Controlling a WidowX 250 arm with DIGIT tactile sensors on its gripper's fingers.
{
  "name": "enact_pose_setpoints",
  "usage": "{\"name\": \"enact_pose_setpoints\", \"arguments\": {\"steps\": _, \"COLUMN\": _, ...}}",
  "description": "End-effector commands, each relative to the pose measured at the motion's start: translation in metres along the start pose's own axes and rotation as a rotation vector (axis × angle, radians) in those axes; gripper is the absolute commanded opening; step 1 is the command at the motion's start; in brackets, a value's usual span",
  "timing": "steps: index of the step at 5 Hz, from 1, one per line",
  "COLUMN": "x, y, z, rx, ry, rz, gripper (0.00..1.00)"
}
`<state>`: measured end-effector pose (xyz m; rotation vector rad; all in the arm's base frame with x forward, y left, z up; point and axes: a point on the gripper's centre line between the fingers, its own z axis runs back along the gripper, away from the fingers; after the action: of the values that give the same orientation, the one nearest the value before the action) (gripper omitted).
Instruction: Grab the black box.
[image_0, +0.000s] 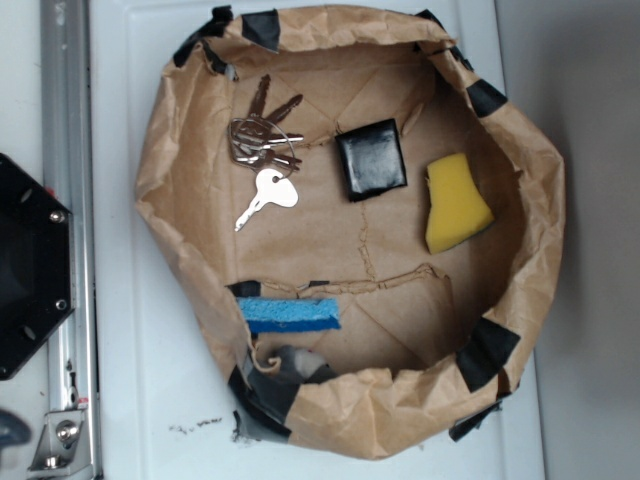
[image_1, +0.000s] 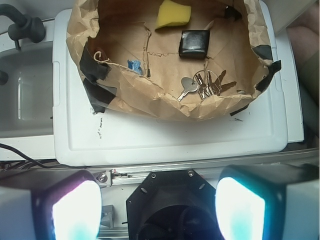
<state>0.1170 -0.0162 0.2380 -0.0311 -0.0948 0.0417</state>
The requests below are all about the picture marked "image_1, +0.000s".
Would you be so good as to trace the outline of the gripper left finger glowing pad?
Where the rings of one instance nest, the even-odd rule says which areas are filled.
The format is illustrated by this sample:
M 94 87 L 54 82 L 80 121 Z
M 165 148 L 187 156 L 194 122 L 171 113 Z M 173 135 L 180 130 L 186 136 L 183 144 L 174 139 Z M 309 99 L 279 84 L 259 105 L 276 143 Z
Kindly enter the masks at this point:
M 83 169 L 0 173 L 2 240 L 95 240 L 102 194 Z

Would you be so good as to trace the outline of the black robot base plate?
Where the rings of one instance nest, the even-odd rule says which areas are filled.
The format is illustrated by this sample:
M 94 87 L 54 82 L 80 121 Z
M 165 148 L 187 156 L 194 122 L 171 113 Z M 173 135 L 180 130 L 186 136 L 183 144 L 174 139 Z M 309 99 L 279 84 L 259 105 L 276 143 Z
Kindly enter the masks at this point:
M 126 200 L 131 240 L 221 240 L 216 189 L 193 169 L 151 172 Z

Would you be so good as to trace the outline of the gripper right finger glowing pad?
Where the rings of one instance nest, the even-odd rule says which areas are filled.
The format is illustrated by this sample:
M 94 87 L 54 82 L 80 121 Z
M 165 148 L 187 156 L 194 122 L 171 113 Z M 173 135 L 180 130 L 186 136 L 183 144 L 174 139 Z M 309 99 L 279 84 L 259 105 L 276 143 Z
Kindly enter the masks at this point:
M 318 240 L 320 168 L 228 165 L 216 186 L 215 212 L 226 240 Z

